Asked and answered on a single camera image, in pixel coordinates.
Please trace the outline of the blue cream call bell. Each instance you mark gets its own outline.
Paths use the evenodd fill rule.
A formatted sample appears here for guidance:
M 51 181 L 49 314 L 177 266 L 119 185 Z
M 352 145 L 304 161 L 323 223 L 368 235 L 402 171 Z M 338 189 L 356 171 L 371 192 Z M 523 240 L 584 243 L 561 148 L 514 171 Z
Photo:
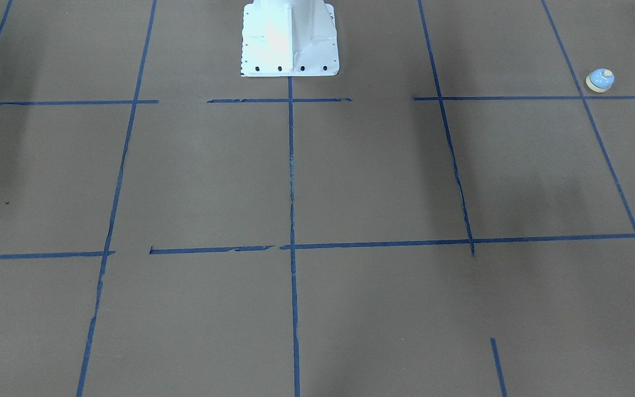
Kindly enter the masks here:
M 614 73 L 606 68 L 596 69 L 587 75 L 585 78 L 585 85 L 596 93 L 605 93 L 615 83 Z

